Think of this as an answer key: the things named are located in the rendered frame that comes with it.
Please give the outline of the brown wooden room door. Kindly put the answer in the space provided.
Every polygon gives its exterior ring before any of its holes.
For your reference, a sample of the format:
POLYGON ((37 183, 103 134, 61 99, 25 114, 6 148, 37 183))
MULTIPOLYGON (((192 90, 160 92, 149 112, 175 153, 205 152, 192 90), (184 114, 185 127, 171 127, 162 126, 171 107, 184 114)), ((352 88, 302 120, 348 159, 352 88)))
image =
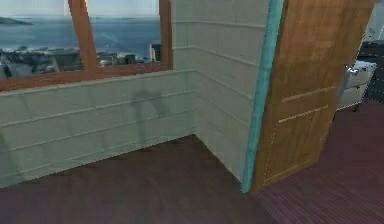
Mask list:
POLYGON ((377 0, 284 0, 251 189, 315 163, 377 0))

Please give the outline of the brown framed window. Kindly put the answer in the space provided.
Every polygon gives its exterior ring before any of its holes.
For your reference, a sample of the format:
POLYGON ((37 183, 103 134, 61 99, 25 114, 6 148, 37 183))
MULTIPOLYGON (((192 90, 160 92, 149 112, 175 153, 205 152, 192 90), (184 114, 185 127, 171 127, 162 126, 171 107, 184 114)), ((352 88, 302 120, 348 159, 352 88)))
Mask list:
POLYGON ((171 0, 0 0, 0 92, 170 70, 171 0))

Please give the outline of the white cabinet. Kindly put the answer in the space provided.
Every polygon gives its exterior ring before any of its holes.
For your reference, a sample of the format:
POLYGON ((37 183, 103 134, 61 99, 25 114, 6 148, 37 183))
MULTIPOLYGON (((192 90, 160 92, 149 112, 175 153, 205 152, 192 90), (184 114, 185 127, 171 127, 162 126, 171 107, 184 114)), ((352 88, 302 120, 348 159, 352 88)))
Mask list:
POLYGON ((358 109, 376 67, 376 63, 359 60, 353 66, 347 67, 337 92, 337 111, 350 107, 358 109))

